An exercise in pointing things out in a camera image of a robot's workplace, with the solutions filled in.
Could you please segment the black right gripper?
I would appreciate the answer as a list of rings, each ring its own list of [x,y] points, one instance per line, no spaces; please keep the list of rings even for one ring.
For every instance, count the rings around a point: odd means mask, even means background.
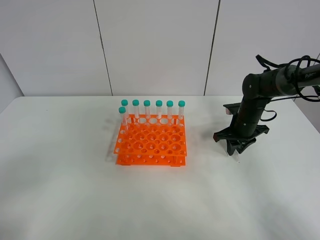
[[[226,151],[229,156],[232,156],[235,151],[239,154],[243,153],[256,142],[256,137],[267,134],[269,130],[266,125],[258,125],[257,122],[245,123],[238,120],[238,117],[233,117],[229,127],[215,132],[213,139],[215,142],[226,140]]]

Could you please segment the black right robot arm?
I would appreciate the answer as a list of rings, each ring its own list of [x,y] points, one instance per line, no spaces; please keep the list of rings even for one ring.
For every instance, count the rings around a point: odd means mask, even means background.
[[[300,68],[298,65],[287,65],[261,74],[250,73],[242,83],[243,98],[240,103],[225,104],[232,115],[229,127],[213,134],[215,142],[226,140],[226,151],[233,155],[241,154],[247,147],[256,142],[256,137],[269,132],[266,125],[259,125],[267,104],[272,98],[299,95],[305,87],[320,84],[320,65]]]

